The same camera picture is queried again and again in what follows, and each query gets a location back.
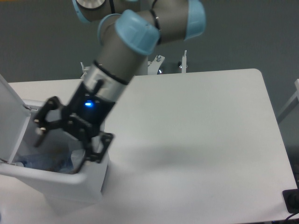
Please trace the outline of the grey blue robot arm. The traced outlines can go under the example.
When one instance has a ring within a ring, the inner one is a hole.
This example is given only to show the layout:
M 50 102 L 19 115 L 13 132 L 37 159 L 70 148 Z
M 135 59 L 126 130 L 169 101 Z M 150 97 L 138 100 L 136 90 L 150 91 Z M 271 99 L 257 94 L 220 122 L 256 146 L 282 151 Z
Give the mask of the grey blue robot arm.
M 101 163 L 114 136 L 100 126 L 147 57 L 157 45 L 197 37 L 205 28 L 206 13 L 198 0 L 154 0 L 149 10 L 128 8 L 104 17 L 98 28 L 102 50 L 69 103 L 53 96 L 34 117 L 40 130 L 35 147 L 51 130 L 62 129 L 85 152 L 72 174 L 86 161 Z

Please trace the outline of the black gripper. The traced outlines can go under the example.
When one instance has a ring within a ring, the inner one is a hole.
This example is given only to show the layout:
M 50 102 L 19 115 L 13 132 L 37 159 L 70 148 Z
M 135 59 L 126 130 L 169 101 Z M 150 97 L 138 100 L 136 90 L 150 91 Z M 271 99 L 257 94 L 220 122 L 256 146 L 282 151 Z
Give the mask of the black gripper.
M 115 105 L 115 102 L 96 95 L 103 85 L 97 83 L 91 91 L 84 83 L 80 83 L 68 105 L 64 107 L 57 96 L 50 97 L 34 117 L 38 135 L 34 147 L 39 147 L 47 134 L 57 129 L 63 129 L 81 142 L 82 149 L 72 152 L 72 174 L 80 172 L 86 161 L 101 163 L 114 139 L 112 133 L 100 132 L 101 124 Z M 48 121 L 47 116 L 51 111 L 57 112 L 57 119 Z M 100 143 L 94 148 L 92 140 L 98 134 Z

